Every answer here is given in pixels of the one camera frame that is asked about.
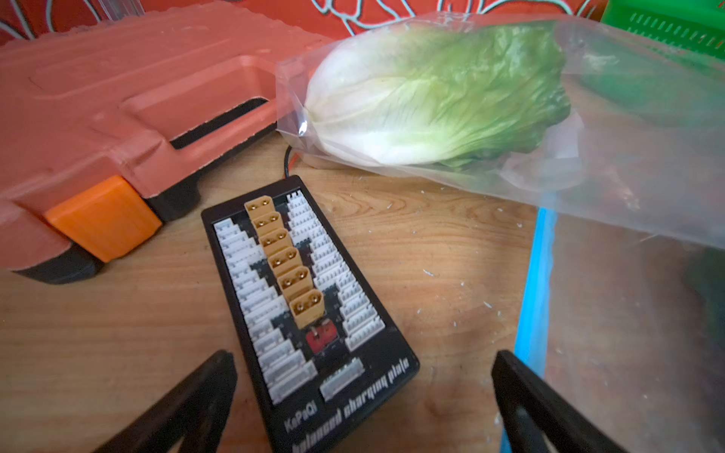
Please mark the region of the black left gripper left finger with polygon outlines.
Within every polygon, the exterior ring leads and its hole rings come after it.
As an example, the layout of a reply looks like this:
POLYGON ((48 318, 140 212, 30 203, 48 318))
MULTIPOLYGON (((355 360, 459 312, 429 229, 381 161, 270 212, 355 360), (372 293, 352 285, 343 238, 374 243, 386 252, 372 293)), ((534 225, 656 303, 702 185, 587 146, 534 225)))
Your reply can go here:
POLYGON ((98 452, 215 452, 238 376, 233 355, 216 351, 98 452))

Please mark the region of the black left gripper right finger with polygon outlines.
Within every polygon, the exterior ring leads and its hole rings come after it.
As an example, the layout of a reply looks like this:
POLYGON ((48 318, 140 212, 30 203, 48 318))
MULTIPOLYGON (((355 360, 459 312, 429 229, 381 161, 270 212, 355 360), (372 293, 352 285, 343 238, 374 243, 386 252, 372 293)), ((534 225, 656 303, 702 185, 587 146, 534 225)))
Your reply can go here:
POLYGON ((624 450, 510 350, 496 354, 491 376, 513 452, 622 452, 624 450))

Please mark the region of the clear zip-top bag blue seal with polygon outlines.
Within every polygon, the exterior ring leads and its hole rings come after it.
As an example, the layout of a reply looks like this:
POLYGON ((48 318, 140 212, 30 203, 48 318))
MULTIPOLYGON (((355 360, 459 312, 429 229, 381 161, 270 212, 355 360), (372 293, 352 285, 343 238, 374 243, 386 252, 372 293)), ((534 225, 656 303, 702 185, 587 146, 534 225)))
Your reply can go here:
POLYGON ((368 167, 326 153, 304 103, 345 40, 279 65, 279 131, 315 164, 536 206, 519 360, 628 451, 721 452, 723 61, 563 14, 438 12, 368 32, 544 21, 566 55, 571 111, 532 152, 461 167, 368 167))

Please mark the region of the chinese cabbage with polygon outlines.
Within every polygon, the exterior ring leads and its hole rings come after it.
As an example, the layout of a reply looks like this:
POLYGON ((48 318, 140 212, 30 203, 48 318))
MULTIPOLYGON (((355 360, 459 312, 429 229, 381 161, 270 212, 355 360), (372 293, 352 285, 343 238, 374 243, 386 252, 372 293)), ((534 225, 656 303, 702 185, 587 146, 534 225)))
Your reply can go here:
POLYGON ((461 167, 529 153, 571 103, 551 21, 382 28, 337 45, 304 111, 328 154, 368 167, 461 167))

